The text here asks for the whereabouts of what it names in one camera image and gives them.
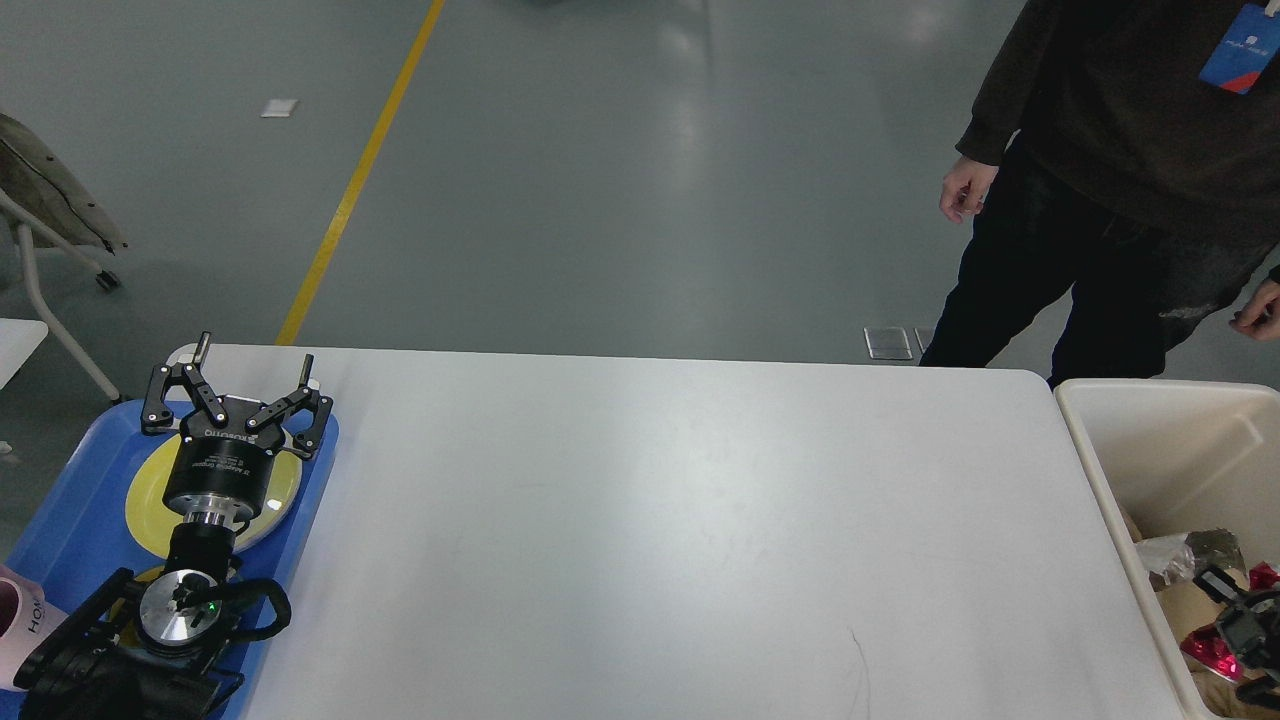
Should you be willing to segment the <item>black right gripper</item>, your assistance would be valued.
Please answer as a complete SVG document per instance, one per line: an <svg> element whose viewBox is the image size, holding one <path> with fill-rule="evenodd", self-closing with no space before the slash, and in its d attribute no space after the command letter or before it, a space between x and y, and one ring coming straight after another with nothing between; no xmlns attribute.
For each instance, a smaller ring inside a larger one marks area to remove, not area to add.
<svg viewBox="0 0 1280 720"><path fill-rule="evenodd" d="M1258 676L1236 688L1236 700L1252 707L1280 708L1279 611L1276 591L1245 593L1225 569L1210 565L1193 583L1215 603L1225 606L1220 614L1220 635L1235 660L1270 676Z"/></svg>

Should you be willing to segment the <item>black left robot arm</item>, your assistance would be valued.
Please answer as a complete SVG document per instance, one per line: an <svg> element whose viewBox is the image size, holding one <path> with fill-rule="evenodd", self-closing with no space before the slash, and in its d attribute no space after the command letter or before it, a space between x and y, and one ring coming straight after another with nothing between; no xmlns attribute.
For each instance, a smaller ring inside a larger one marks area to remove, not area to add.
<svg viewBox="0 0 1280 720"><path fill-rule="evenodd" d="M10 556L41 598L12 628L4 717L232 719L289 625L334 404L312 355L271 402L216 392L210 346L96 420Z"/></svg>

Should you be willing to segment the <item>person's other hand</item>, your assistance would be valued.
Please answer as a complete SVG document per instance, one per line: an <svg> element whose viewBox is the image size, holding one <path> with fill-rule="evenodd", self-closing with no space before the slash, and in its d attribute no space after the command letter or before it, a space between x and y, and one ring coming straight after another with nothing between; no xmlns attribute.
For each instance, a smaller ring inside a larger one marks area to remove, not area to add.
<svg viewBox="0 0 1280 720"><path fill-rule="evenodd" d="M1279 293L1277 282L1262 281L1245 306L1233 315L1230 328L1257 342L1277 341Z"/></svg>

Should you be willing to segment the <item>person's hand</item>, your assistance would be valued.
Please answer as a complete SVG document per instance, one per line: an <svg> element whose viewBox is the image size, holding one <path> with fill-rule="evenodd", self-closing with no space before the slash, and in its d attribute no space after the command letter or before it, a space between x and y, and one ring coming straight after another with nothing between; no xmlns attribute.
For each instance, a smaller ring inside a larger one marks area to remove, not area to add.
<svg viewBox="0 0 1280 720"><path fill-rule="evenodd" d="M955 224L977 218L998 174L998 167L960 155L942 179L940 211Z"/></svg>

